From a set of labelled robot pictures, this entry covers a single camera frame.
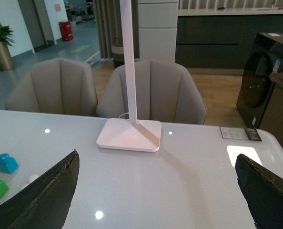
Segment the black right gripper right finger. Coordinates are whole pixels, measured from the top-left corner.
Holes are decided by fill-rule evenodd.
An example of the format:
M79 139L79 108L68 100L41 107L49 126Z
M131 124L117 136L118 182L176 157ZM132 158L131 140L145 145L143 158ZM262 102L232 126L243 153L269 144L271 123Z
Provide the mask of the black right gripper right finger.
M235 162L238 185L257 229L283 229L283 178L244 154Z

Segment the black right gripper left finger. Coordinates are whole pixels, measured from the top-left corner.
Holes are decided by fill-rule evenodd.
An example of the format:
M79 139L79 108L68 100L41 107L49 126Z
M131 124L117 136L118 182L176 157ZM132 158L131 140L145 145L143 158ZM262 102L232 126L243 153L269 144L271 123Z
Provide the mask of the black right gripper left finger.
M80 158L72 151L0 205L0 229L61 229L78 181Z

